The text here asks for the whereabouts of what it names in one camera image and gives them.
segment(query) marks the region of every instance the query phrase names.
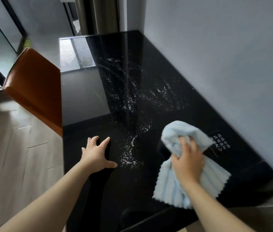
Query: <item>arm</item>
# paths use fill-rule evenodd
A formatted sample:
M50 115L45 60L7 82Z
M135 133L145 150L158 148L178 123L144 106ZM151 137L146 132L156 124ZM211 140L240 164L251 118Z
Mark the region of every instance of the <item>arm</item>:
M0 232L57 231L61 232L90 174L104 168L116 168L117 164L104 157L110 138L99 146L98 136L88 138L82 148L82 158L53 187L11 218Z
M196 142L191 139L189 146L180 137L182 155L172 155L172 165L176 177L188 195L198 218L206 232L254 232L239 218L229 212L216 199L213 199L199 184L204 166L203 154Z

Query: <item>hand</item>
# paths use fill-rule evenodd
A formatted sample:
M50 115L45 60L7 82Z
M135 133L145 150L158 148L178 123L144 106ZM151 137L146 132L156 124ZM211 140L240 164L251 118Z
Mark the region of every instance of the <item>hand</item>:
M191 145L186 142L185 138L179 137L179 139L182 146L182 155L180 158L176 155L171 157L175 175L181 186L198 184L204 166L203 154L192 137L190 137Z
M110 137L107 137L103 142L97 146L98 136L87 139L86 149L82 147L82 157L80 162L86 164L90 173L99 172L104 168L116 168L117 164L113 161L109 161L104 157L105 148L110 141Z

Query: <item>light blue towel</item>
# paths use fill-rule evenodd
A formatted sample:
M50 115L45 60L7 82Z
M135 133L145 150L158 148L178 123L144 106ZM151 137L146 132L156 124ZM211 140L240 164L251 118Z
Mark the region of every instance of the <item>light blue towel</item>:
M190 143L189 136L192 136L202 152L213 144L213 141L200 129L182 121L174 121L163 129L161 140L169 151L178 157L181 156L179 136L185 137L188 143ZM230 176L228 171L205 156L200 184L213 198L218 197ZM171 158L161 165L153 198L175 207L192 208L190 199L173 172Z

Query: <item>chair backrest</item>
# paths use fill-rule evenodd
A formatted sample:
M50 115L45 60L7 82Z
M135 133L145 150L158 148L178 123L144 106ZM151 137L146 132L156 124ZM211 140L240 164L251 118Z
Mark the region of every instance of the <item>chair backrest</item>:
M3 90L62 136L60 70L26 48L12 66Z

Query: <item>black glossy surface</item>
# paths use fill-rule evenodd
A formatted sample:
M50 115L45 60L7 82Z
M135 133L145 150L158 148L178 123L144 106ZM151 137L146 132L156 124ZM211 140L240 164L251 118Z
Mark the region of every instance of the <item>black glossy surface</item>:
M214 146L206 151L232 173L219 200L226 206L257 203L260 196L252 190L271 179L273 171L140 32L64 40L71 45L69 51L61 44L65 172L95 135L111 137L106 155L118 163L85 183L68 231L118 231L135 223L127 230L177 231L196 220L193 210L152 199L165 160L157 144L162 129L174 120L227 141L223 151ZM87 44L94 67L86 67L92 65L91 56L82 52Z

